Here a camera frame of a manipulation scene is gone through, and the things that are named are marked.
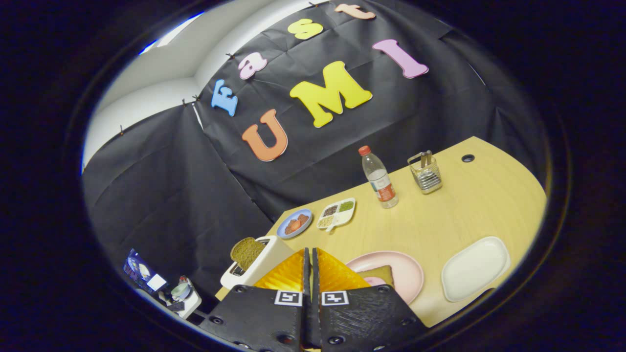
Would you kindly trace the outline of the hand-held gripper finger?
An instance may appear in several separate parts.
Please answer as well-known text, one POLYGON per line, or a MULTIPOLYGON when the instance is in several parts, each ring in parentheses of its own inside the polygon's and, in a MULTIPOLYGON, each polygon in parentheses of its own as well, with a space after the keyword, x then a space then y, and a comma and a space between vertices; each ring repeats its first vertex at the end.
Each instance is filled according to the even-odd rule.
POLYGON ((301 352, 310 308, 309 250, 293 254, 295 289, 236 285, 202 321, 200 328, 227 346, 249 352, 301 352))
POLYGON ((322 250, 311 254, 311 346, 322 352, 391 352, 427 328, 390 285, 322 289, 322 250))

